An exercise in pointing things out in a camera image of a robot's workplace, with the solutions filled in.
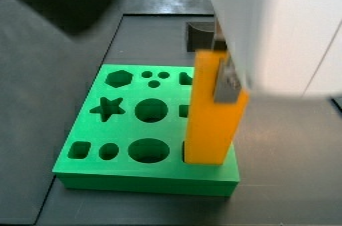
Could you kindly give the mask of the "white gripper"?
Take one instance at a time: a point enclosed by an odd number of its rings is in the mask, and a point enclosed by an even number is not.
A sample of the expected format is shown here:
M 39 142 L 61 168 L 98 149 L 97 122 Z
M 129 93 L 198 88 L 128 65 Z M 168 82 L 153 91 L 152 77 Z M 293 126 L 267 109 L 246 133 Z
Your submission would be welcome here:
M 264 95 L 342 95 L 342 0 L 212 4 L 218 18 L 213 49 L 229 46 L 233 56 L 220 60 L 216 103 L 236 103 L 242 86 Z

